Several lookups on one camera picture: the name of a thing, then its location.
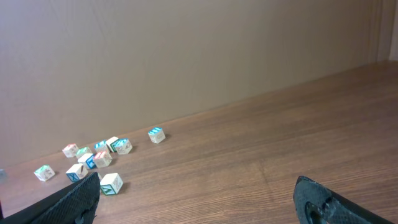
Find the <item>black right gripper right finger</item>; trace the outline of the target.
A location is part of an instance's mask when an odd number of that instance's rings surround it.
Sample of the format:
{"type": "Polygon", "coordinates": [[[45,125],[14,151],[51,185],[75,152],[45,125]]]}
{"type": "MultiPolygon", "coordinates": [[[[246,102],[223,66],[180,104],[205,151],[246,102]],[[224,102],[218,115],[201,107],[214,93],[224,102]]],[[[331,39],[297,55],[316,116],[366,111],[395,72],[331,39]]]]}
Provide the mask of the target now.
{"type": "Polygon", "coordinates": [[[306,177],[298,177],[293,200],[300,224],[392,224],[306,177]]]}

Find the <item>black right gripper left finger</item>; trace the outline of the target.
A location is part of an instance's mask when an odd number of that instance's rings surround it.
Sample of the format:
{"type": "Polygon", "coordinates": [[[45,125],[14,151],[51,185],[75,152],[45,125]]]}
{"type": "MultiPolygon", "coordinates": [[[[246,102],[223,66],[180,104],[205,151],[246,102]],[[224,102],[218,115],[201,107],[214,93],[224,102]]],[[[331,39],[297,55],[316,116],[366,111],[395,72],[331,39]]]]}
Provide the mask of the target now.
{"type": "Polygon", "coordinates": [[[8,224],[92,224],[100,200],[97,172],[1,219],[8,224]]]}

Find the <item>green sided wooden block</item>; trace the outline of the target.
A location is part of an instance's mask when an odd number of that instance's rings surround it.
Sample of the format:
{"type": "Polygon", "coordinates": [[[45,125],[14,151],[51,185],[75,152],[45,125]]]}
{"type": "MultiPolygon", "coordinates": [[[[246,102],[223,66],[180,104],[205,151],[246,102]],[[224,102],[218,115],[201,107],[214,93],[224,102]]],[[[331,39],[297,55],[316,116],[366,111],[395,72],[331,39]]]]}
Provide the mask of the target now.
{"type": "Polygon", "coordinates": [[[123,183],[118,173],[106,174],[100,181],[100,188],[105,195],[117,195],[123,183]]]}

